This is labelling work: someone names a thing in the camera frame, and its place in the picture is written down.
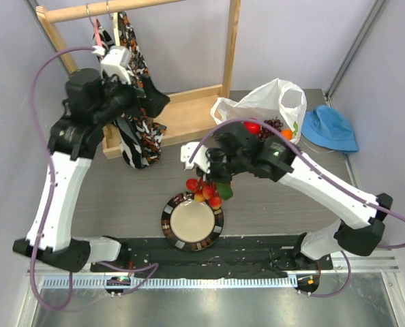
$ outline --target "green leaf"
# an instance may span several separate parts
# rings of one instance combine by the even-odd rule
[[[233,196],[233,190],[229,184],[216,183],[217,192],[219,197],[223,200],[228,200]]]

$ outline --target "blue hat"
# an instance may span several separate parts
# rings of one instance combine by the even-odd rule
[[[306,112],[301,133],[310,142],[343,153],[359,150],[350,123],[328,106],[317,106]]]

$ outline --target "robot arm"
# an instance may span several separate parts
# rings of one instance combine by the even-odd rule
[[[182,146],[181,161],[185,164],[185,169],[196,168],[197,174],[205,180],[220,183],[229,183],[236,174],[251,172],[259,178],[269,178],[307,194],[340,218],[327,228],[301,235],[301,243],[296,247],[297,257],[315,261],[341,250],[367,256],[381,241],[385,214],[362,205],[324,181],[277,136],[271,136],[262,142],[241,123],[226,125],[213,136],[221,148],[208,149],[203,146],[192,163],[189,162],[190,155],[198,143],[191,142]],[[303,156],[323,174],[369,203],[390,208],[392,198],[387,194],[375,196],[356,189],[319,167],[305,153]]]
[[[39,260],[56,268],[75,273],[90,262],[120,266],[128,261],[126,247],[117,240],[74,238],[71,225],[82,181],[104,137],[103,126],[122,114],[151,114],[145,93],[131,85],[126,70],[130,56],[127,48],[114,47],[101,61],[101,75],[95,69],[81,69],[66,83],[65,114],[51,128],[48,141],[55,164],[55,192],[37,253]],[[27,237],[15,240],[15,252],[31,256],[49,189],[48,169],[36,218]]]

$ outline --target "hat brim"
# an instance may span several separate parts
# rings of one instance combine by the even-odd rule
[[[330,140],[318,134],[318,132],[316,132],[312,127],[312,112],[306,112],[303,126],[301,127],[301,133],[310,142],[318,146],[323,146],[325,148],[343,153],[356,153],[359,151],[359,147],[357,146],[354,138],[350,140]]]

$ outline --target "hanger hook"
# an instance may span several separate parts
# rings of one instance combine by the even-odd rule
[[[113,20],[113,16],[110,14],[110,7],[108,6],[109,0],[107,0],[106,5],[107,5],[107,12],[108,12],[108,17]]]
[[[91,21],[91,24],[93,27],[95,27],[95,25],[93,24],[92,18],[91,18],[91,12],[89,10],[89,4],[86,3],[86,13],[87,13],[87,17],[89,17],[89,20]]]

